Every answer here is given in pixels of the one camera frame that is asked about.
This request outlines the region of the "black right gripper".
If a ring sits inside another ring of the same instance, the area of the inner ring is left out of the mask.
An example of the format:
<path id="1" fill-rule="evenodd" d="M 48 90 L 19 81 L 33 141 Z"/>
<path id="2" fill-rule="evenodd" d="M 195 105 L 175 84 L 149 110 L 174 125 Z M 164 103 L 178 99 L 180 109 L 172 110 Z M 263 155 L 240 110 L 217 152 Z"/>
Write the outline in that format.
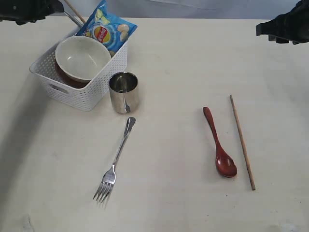
<path id="1" fill-rule="evenodd" d="M 304 44 L 309 42 L 309 2 L 300 0 L 285 14 L 256 25 L 256 36 L 267 35 L 278 44 Z"/>

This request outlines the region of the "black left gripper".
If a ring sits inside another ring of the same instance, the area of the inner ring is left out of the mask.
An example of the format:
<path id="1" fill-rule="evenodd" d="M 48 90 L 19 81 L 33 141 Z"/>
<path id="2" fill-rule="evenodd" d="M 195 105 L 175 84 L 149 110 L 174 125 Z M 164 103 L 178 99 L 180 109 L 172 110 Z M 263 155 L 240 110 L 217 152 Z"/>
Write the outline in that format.
<path id="1" fill-rule="evenodd" d="M 0 0 L 0 21 L 14 21 L 18 25 L 35 23 L 64 11 L 59 0 Z"/>

